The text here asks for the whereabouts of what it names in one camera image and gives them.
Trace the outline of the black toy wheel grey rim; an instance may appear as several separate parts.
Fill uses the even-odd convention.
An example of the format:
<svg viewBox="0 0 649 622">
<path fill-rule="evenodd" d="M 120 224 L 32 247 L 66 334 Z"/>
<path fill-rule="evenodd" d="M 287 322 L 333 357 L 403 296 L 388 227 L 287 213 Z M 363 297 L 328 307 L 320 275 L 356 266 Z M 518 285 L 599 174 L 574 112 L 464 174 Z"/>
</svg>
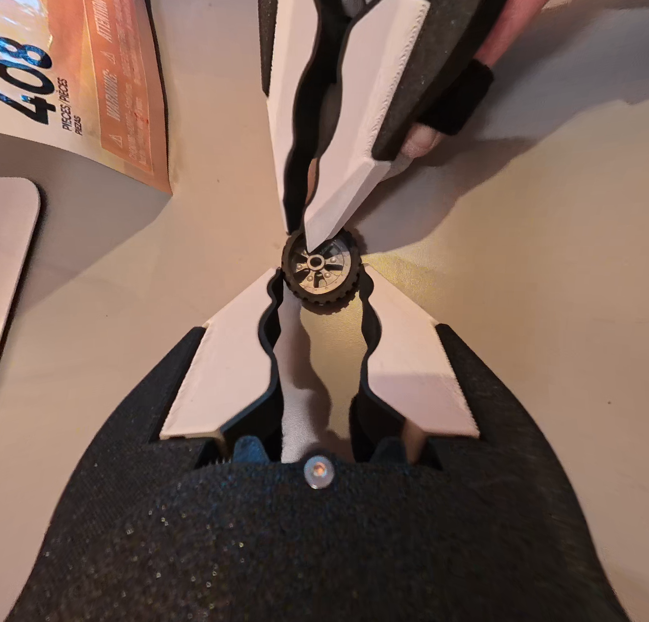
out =
<svg viewBox="0 0 649 622">
<path fill-rule="evenodd" d="M 281 268 L 290 292 L 304 308 L 333 314 L 345 309 L 358 290 L 360 248 L 353 234 L 343 228 L 309 252 L 304 230 L 300 229 L 286 241 Z"/>
</svg>

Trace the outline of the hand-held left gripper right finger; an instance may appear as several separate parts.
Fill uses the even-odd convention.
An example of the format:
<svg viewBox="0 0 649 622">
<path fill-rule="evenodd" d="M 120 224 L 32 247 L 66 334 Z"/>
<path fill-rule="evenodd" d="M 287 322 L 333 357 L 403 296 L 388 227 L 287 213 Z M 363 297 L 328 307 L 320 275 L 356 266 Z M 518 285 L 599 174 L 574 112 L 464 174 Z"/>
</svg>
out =
<svg viewBox="0 0 649 622">
<path fill-rule="evenodd" d="M 359 276 L 361 334 L 366 343 L 351 403 L 356 462 L 369 462 L 388 439 L 418 462 L 429 438 L 479 439 L 438 321 L 372 266 Z"/>
</svg>

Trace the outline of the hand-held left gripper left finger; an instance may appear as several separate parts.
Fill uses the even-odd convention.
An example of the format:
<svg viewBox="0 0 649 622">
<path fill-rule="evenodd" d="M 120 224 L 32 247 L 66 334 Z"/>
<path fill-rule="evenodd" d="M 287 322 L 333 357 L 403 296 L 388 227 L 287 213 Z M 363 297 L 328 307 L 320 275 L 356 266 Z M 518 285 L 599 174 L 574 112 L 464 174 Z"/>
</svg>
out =
<svg viewBox="0 0 649 622">
<path fill-rule="evenodd" d="M 160 439 L 211 438 L 225 457 L 256 437 L 282 455 L 284 399 L 274 346 L 281 327 L 281 269 L 269 269 L 213 315 L 162 424 Z"/>
</svg>

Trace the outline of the white rounded board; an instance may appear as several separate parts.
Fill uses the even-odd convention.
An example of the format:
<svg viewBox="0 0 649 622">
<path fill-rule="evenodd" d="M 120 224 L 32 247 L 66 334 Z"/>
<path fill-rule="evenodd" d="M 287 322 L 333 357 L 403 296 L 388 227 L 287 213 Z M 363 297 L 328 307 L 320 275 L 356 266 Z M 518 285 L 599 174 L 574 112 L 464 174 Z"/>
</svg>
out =
<svg viewBox="0 0 649 622">
<path fill-rule="evenodd" d="M 33 182 L 1 178 L 1 336 L 10 320 L 40 211 L 40 193 Z"/>
</svg>

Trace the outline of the person's right hand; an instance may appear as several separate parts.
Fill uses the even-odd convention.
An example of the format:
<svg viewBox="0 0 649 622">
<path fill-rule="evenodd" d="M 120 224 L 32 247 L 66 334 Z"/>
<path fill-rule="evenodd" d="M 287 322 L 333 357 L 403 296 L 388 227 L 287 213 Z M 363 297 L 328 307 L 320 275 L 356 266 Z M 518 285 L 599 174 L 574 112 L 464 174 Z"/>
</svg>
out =
<svg viewBox="0 0 649 622">
<path fill-rule="evenodd" d="M 513 42 L 529 26 L 549 0 L 507 0 L 490 34 L 477 51 L 475 59 L 492 69 Z M 415 124 L 401 147 L 407 158 L 427 155 L 444 135 L 428 125 Z"/>
</svg>

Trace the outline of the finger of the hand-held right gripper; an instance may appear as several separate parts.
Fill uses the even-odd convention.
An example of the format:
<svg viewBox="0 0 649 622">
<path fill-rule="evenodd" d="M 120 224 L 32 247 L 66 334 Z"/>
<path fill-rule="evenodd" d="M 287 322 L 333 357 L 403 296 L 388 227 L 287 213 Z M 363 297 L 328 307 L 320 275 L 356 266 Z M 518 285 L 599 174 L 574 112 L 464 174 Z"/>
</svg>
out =
<svg viewBox="0 0 649 622">
<path fill-rule="evenodd" d="M 428 0 L 375 0 L 347 28 L 337 124 L 304 212 L 307 250 L 335 237 L 389 172 L 394 154 L 380 161 L 372 148 L 429 9 Z"/>
<path fill-rule="evenodd" d="M 303 221 L 308 168 L 319 138 L 322 84 L 313 75 L 319 40 L 316 0 L 278 0 L 266 105 L 288 233 L 300 229 Z"/>
</svg>

